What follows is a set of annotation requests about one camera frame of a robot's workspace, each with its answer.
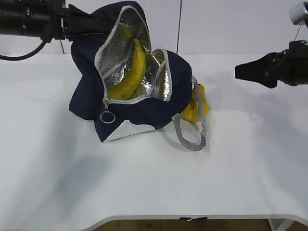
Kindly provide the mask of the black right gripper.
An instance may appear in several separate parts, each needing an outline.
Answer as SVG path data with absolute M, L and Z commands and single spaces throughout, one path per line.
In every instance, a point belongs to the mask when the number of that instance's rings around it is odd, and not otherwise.
M 279 81 L 292 87 L 307 85 L 308 41 L 291 41 L 288 49 L 237 65 L 234 71 L 236 79 L 259 83 L 270 89 L 277 87 Z

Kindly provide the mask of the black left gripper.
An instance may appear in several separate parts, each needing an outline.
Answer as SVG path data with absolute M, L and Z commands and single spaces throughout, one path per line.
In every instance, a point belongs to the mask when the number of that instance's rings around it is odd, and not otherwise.
M 109 33 L 113 23 L 109 20 L 88 14 L 72 4 L 66 6 L 65 0 L 44 0 L 47 6 L 48 21 L 43 27 L 41 40 L 50 43 L 55 40 Z

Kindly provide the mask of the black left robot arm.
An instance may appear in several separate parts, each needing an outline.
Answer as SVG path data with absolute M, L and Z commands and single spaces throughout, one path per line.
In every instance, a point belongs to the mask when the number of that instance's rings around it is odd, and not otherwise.
M 2 0 L 0 33 L 2 35 L 72 40 L 89 34 L 109 33 L 113 23 L 88 14 L 64 0 Z

